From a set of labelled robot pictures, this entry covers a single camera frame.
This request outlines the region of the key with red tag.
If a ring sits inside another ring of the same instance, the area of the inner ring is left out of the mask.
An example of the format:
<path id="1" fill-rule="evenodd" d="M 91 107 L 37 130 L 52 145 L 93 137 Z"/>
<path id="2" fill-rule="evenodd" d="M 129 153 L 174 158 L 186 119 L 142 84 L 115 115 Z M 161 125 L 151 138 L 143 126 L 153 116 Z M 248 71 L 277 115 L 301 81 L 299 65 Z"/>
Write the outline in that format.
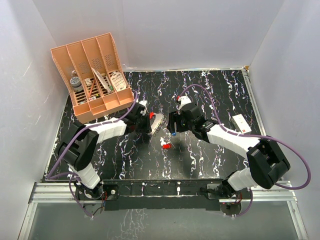
<path id="1" fill-rule="evenodd" d="M 173 145 L 170 142 L 162 141 L 160 144 L 161 144 L 161 148 L 164 150 L 171 149 L 173 147 Z"/>

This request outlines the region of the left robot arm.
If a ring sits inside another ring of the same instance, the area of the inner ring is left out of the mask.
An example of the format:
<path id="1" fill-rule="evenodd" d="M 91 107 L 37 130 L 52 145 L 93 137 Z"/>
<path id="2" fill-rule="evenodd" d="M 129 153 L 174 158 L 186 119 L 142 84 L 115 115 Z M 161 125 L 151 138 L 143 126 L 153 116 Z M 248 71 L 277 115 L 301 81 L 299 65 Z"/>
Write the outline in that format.
<path id="1" fill-rule="evenodd" d="M 154 130 L 147 106 L 146 100 L 139 101 L 125 117 L 118 115 L 97 126 L 75 122 L 63 137 L 57 154 L 77 174 L 80 185 L 76 187 L 88 198 L 99 199 L 104 189 L 102 180 L 91 163 L 96 145 L 132 132 L 151 134 Z"/>

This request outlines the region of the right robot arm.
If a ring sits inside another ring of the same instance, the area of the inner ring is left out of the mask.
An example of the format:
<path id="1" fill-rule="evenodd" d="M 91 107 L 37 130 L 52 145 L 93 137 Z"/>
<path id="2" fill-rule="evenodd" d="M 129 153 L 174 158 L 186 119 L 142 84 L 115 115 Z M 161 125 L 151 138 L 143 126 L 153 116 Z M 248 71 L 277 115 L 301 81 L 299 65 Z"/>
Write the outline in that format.
<path id="1" fill-rule="evenodd" d="M 233 130 L 222 129 L 217 121 L 205 119 L 194 103 L 170 112 L 167 129 L 172 135 L 190 131 L 199 140 L 219 145 L 247 159 L 247 168 L 232 172 L 215 188 L 200 189 L 208 199 L 233 199 L 241 190 L 256 186 L 270 189 L 291 168 L 276 141 L 243 137 Z"/>

